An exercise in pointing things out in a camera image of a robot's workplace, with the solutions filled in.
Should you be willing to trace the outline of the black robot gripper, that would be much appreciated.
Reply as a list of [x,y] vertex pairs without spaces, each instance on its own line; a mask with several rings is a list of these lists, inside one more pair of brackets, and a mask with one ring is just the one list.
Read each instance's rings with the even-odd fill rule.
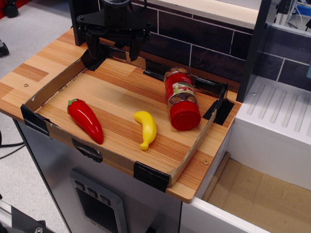
[[103,0],[101,10],[77,17],[80,33],[86,40],[90,56],[98,60],[100,38],[129,41],[131,62],[137,60],[143,44],[150,36],[152,23],[135,11],[130,0]]

